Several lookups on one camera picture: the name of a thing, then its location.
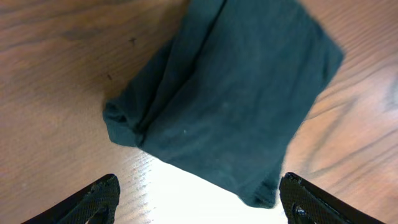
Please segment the dark teal t-shirt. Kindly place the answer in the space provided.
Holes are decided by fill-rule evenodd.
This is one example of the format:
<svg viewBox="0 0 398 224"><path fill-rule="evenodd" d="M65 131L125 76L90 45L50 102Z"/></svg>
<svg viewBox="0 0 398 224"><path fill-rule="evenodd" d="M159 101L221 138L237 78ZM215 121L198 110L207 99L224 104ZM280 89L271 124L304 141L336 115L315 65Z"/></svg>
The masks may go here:
<svg viewBox="0 0 398 224"><path fill-rule="evenodd" d="M103 119L112 142L272 208L287 146L343 57L298 1L192 1Z"/></svg>

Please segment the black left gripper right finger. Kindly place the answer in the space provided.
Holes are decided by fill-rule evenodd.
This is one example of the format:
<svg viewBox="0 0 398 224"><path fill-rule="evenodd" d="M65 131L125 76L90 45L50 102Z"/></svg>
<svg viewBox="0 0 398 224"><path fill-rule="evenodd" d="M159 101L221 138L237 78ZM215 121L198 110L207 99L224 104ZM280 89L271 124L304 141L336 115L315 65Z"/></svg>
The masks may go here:
<svg viewBox="0 0 398 224"><path fill-rule="evenodd" d="M293 172L281 178L279 190L289 224L383 224Z"/></svg>

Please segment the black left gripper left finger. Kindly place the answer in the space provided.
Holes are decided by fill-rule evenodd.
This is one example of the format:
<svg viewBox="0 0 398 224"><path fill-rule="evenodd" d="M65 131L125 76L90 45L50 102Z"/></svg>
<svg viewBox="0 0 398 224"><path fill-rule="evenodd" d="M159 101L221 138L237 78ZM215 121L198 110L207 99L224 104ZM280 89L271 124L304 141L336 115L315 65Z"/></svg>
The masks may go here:
<svg viewBox="0 0 398 224"><path fill-rule="evenodd" d="M120 193L118 178L106 174L22 224L113 224Z"/></svg>

